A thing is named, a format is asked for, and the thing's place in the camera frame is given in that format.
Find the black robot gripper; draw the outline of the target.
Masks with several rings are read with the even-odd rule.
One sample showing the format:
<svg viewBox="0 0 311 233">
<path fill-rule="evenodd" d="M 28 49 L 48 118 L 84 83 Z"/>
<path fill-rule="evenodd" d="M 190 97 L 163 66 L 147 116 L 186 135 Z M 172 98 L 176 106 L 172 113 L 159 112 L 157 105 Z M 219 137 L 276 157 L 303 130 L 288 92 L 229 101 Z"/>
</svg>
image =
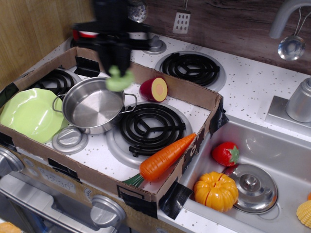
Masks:
<svg viewBox="0 0 311 233">
<path fill-rule="evenodd" d="M 96 45 L 120 45 L 117 57 L 114 47 L 97 47 L 99 59 L 107 75 L 112 66 L 117 66 L 124 76 L 130 67 L 131 50 L 148 50 L 150 45 L 150 26 L 137 23 L 128 18 L 128 0 L 93 0 L 92 9 L 95 19 L 76 23 L 72 30 L 95 32 L 96 38 L 81 38 L 76 45 L 93 48 Z"/>
</svg>

